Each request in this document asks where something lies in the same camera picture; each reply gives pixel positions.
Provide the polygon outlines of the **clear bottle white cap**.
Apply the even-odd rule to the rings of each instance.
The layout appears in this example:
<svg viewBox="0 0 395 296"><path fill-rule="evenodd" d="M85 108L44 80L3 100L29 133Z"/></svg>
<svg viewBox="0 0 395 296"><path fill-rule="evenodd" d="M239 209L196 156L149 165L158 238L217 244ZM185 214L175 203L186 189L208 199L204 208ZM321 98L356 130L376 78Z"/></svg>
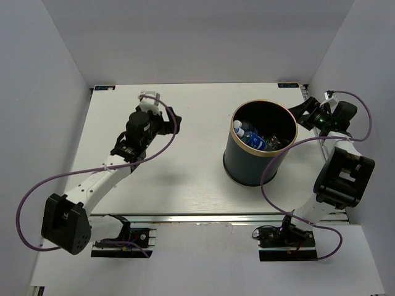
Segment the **clear bottle white cap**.
<svg viewBox="0 0 395 296"><path fill-rule="evenodd" d="M251 131L256 134L259 133L258 130L254 127L254 125L252 123L250 123L249 121L235 120L233 122L233 127L234 127L234 129L241 128L244 131Z"/></svg>

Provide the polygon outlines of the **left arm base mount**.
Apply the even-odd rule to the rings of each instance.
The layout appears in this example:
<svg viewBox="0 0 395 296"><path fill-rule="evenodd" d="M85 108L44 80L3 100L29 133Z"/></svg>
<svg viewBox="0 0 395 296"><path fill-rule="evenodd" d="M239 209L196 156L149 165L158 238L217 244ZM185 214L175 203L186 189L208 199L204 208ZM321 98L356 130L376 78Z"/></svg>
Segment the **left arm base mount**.
<svg viewBox="0 0 395 296"><path fill-rule="evenodd" d="M150 258L156 244L156 228L131 222L124 216L88 218L93 258Z"/></svg>

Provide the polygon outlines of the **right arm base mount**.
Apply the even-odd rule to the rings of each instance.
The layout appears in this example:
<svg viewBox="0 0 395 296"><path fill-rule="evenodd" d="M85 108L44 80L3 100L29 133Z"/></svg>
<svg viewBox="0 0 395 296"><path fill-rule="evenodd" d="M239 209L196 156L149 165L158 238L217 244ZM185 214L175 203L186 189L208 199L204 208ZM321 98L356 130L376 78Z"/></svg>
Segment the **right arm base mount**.
<svg viewBox="0 0 395 296"><path fill-rule="evenodd" d="M251 234L258 242L261 262L314 261L318 258L312 231L293 224L259 226Z"/></svg>

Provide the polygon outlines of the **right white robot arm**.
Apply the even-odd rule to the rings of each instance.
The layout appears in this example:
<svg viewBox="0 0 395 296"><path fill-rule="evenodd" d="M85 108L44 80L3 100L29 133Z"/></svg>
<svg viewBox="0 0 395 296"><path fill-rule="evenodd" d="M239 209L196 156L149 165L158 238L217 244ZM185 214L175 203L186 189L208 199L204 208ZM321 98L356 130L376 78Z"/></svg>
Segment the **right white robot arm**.
<svg viewBox="0 0 395 296"><path fill-rule="evenodd" d="M356 150L347 130L357 107L338 102L332 91L327 91L325 97L322 103L310 97L290 110L304 128L319 130L328 158L315 181L311 198L282 221L278 237L287 246L310 237L313 225L333 210L356 207L375 167L374 160Z"/></svg>

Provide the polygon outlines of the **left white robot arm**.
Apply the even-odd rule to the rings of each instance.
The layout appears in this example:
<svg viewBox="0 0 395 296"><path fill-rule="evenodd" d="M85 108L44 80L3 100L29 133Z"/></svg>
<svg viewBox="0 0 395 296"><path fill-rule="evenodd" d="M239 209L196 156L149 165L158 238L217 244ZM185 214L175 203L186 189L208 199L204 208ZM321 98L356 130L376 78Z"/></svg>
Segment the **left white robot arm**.
<svg viewBox="0 0 395 296"><path fill-rule="evenodd" d="M104 245L134 245L130 222L120 215L91 216L98 203L146 158L146 150L158 135L176 135L182 118L173 109L162 112L137 107L118 136L99 171L90 174L62 195L52 194L44 208L41 235L61 249L76 255L90 242Z"/></svg>

